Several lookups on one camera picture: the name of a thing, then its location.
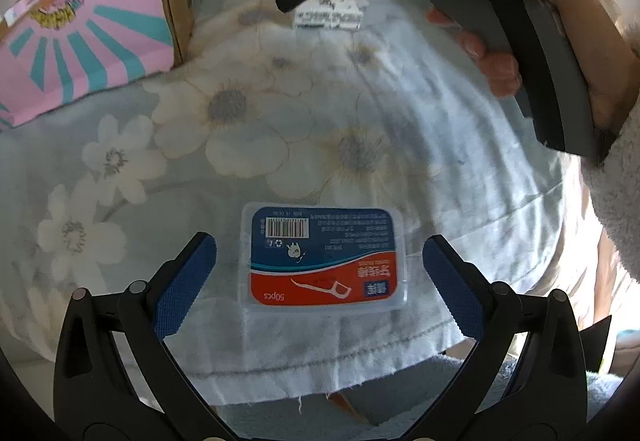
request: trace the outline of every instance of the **white tag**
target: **white tag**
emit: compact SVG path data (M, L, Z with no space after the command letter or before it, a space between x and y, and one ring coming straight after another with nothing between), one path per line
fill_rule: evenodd
M8 10L5 14L4 14L4 19L6 20L6 24L11 27L12 25L15 24L15 21L17 20L18 16L15 12L15 7L12 7L10 10Z
M363 17L355 0L307 0L296 9L293 25L357 31Z

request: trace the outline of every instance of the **floral blanket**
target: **floral blanket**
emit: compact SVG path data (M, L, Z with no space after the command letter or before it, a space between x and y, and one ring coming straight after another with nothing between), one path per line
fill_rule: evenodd
M561 229L558 157L426 7L380 1L352 34L294 31L273 0L206 0L184 67L1 134L11 333L52 360L74 288L122 291L207 231L218 264L167 344L210 403L248 403L337 391L458 343L421 266L433 233L490 280L530 289ZM244 313L248 202L398 209L409 303L348 318ZM123 357L139 381L125 345Z

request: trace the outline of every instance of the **barcode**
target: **barcode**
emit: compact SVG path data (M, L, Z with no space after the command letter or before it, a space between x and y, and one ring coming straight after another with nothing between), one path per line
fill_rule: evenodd
M308 239L308 218L267 217L267 239Z

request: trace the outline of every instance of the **white flower pattern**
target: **white flower pattern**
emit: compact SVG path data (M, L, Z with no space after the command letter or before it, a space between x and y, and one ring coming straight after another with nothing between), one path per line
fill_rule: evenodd
M196 24L190 55L218 58L221 52L224 56L238 49L249 56L257 55L265 28L291 25L291 17L278 10L275 0L228 0L221 13Z
M206 156L223 176L251 178L275 172L286 160L288 144L308 137L313 119L306 104L273 89L261 64L224 62L208 70L191 69L186 79L167 75L145 88L160 103L153 118L163 124L156 144L169 159L206 143Z
M196 28L194 40L204 40L208 45L194 53L193 66L203 70L216 69L220 62L233 61L243 64L259 64L266 70L277 92L299 96L314 86L312 55L316 52L318 32L293 31L290 19L276 21L269 13L277 12L274 0L252 0L237 8L239 20L253 21L246 29L229 34L222 43L207 37L207 31ZM212 19L228 29L226 14ZM219 35L222 27L214 31Z
M33 313L33 318L27 322L31 344L43 358L55 361L69 297L63 296L55 287L47 296L37 287L30 287L27 299Z
M100 120L98 143L82 150L82 160L98 174L98 201L111 206L116 190L132 204L146 201L141 181L159 178L166 172L166 159L159 150L147 150L154 126L146 116L138 116L118 133L118 122L108 114Z
M322 206L394 208L404 215L406 229L415 230L420 220L406 205L410 165L364 101L367 95L343 87L305 98L314 129L289 146L282 167L267 176L269 187L285 199L315 195Z
M125 255L126 236L114 223L95 223L97 193L91 174L71 196L63 185L49 195L50 219L38 226L38 244L53 254L51 274L56 282L69 275L94 294L107 292L98 264L117 264Z
M13 337L17 337L17 333L15 331L14 325L14 316L11 312L10 307L4 301L4 297L2 297L2 292L0 292L0 323L6 328L7 331Z
M396 57L385 39L370 28L356 33L323 32L313 58L329 64L334 73L346 80L361 75L374 84L382 81L396 85L404 71L402 59Z

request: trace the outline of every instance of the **sunburst pattern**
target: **sunburst pattern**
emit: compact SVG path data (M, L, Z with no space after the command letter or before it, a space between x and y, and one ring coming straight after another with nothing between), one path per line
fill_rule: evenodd
M6 46L0 78L16 88L0 102L13 125L174 64L162 0L55 0L20 20Z

